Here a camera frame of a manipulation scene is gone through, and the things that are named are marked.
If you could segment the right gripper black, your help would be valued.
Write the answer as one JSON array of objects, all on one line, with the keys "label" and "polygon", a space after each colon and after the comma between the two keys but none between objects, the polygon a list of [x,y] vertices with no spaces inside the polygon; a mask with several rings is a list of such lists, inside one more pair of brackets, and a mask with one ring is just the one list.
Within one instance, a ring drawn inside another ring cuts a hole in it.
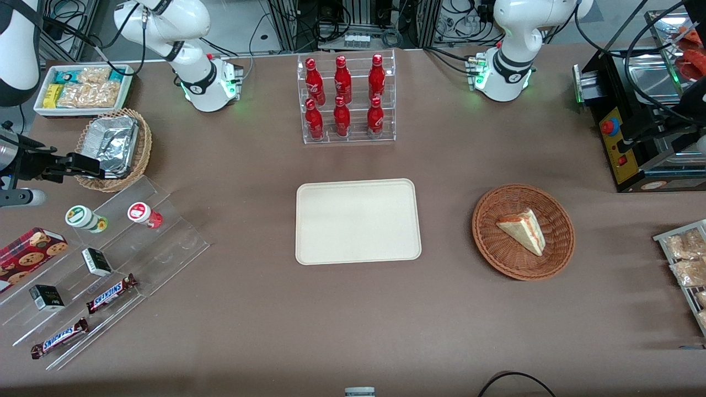
[{"label": "right gripper black", "polygon": [[45,148],[45,144],[26,136],[2,136],[2,178],[25,181],[45,179],[53,183],[63,183],[64,176],[105,179],[104,169],[98,160],[78,153],[63,157],[50,155],[43,168],[40,148]]}]

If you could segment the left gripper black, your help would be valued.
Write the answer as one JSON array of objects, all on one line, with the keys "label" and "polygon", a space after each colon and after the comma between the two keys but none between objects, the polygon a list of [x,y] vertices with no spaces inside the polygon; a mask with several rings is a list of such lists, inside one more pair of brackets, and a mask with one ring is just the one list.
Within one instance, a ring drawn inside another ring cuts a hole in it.
[{"label": "left gripper black", "polygon": [[[681,100],[676,105],[676,113],[691,119],[691,123],[705,128],[705,78],[698,79],[684,90]],[[691,124],[678,121],[674,117],[655,115],[653,112],[625,114],[620,112],[619,133],[616,143],[620,154],[629,151],[636,157],[655,157],[662,151],[658,149],[658,139],[673,138],[674,152],[680,153],[697,143],[697,129]]]}]

